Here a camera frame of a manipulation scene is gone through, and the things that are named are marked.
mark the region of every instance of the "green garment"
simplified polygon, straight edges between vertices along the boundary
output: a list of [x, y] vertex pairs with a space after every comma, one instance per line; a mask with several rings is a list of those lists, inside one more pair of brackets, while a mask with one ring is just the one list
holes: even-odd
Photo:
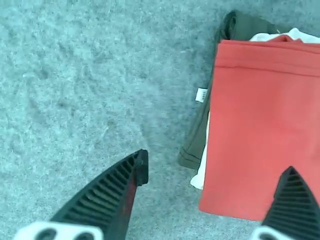
[[[217, 46], [221, 40], [249, 41], [258, 33], [281, 34], [287, 33], [291, 29], [292, 27], [275, 25], [259, 17], [251, 16], [237, 10], [231, 11], [225, 16], [222, 24], [215, 33], [213, 56], [214, 58], [216, 57]], [[190, 169], [199, 168], [206, 144], [206, 126], [210, 110], [212, 79], [211, 77], [205, 100], [199, 109], [184, 145], [180, 149], [178, 157], [179, 164]]]

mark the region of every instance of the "ridged rubber surface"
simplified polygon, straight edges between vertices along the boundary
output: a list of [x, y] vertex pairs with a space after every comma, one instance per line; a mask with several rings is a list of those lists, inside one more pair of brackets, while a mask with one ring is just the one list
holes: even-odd
[[137, 186], [148, 183], [148, 152], [122, 159], [77, 193], [51, 221], [101, 228], [105, 239], [124, 239]]
[[311, 190], [291, 166], [281, 176], [262, 225], [295, 240], [320, 240], [320, 210]]

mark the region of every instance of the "carpet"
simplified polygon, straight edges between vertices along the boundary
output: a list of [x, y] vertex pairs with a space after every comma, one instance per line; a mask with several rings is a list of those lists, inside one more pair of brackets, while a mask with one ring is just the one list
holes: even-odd
[[0, 1], [0, 239], [48, 220], [95, 176], [149, 151], [128, 240], [246, 240], [198, 210], [177, 163], [232, 9], [320, 36], [318, 0]]

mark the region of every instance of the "clothing tag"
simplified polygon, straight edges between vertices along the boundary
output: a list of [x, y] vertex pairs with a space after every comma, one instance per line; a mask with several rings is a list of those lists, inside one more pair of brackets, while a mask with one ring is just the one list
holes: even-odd
[[197, 102], [203, 103], [205, 101], [207, 92], [208, 92], [208, 89], [198, 88], [198, 91], [196, 92], [195, 100]]

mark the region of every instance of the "white plastic part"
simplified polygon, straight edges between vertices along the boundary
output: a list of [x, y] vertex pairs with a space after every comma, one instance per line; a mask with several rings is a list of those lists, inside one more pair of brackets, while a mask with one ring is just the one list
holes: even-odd
[[37, 221], [29, 226], [21, 228], [13, 240], [38, 240], [39, 236], [45, 230], [54, 230], [56, 232], [53, 238], [43, 238], [43, 240], [75, 240], [81, 234], [90, 234], [92, 240], [103, 240], [104, 234], [100, 228], [87, 225], [76, 225], [69, 223], [60, 223], [53, 221]]
[[250, 240], [295, 240], [283, 233], [268, 227], [268, 226], [260, 226], [258, 227], [252, 234]]

